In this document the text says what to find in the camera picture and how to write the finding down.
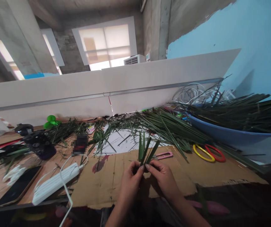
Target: window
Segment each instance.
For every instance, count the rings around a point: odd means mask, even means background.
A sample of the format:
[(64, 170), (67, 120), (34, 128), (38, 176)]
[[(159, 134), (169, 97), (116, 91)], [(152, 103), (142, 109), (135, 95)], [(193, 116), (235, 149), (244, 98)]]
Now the window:
[(137, 54), (133, 17), (72, 29), (84, 65), (101, 70)]
[[(52, 29), (42, 29), (41, 30), (43, 38), (47, 44), (48, 50), (54, 60), (54, 63), (56, 65), (56, 68), (60, 75), (62, 75), (62, 72), (60, 70), (60, 66), (64, 66), (64, 61), (62, 59), (59, 47), (57, 46), (56, 39), (54, 37), (54, 34), (52, 32)], [(4, 43), (2, 40), (0, 40), (0, 59), (3, 62), (6, 69), (11, 72), (17, 80), (23, 80), (25, 79), (22, 75), (21, 71), (15, 64), (14, 60), (12, 59), (10, 53), (6, 49)]]
[(125, 57), (125, 58), (118, 58), (110, 61), (102, 61), (99, 63), (94, 63), (90, 64), (90, 70), (102, 70), (104, 68), (110, 68), (110, 67), (117, 67), (117, 66), (123, 66), (124, 65), (124, 60), (130, 58), (130, 56)]

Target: plastic basin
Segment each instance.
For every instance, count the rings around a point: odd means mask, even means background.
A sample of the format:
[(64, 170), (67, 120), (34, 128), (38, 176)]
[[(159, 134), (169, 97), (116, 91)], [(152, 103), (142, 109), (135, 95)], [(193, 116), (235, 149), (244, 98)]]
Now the plastic basin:
[(271, 137), (271, 133), (247, 132), (223, 128), (221, 126), (213, 125), (197, 119), (190, 114), (188, 114), (188, 116), (193, 126), (217, 139), (218, 141), (235, 148), (238, 148), (239, 146), (252, 145)]

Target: blue wall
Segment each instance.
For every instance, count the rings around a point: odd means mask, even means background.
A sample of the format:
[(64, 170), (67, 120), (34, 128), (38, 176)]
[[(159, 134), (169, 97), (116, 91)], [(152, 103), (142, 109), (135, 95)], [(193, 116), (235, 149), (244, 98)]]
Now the blue wall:
[(241, 48), (223, 89), (271, 94), (271, 0), (237, 0), (169, 44), (168, 59)]

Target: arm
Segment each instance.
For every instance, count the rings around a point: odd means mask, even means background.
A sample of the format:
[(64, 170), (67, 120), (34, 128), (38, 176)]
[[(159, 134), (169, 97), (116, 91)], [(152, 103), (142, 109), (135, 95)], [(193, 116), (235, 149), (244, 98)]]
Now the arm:
[(171, 169), (168, 166), (157, 160), (152, 160), (150, 165), (145, 164), (145, 166), (157, 179), (167, 201), (173, 206), (185, 223), (189, 226), (210, 226), (197, 210), (183, 197)]
[[(139, 169), (134, 175), (133, 172), (136, 168)], [(105, 227), (123, 226), (127, 213), (131, 209), (136, 198), (143, 173), (144, 166), (140, 167), (140, 163), (138, 162), (132, 162), (129, 168), (124, 172), (121, 181), (119, 199), (117, 200)]]

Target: air conditioner unit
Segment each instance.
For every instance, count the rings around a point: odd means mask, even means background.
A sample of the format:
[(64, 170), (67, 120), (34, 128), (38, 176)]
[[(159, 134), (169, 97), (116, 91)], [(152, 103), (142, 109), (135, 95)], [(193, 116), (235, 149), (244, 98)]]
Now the air conditioner unit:
[(124, 65), (133, 65), (145, 62), (146, 58), (143, 55), (135, 55), (124, 60)]

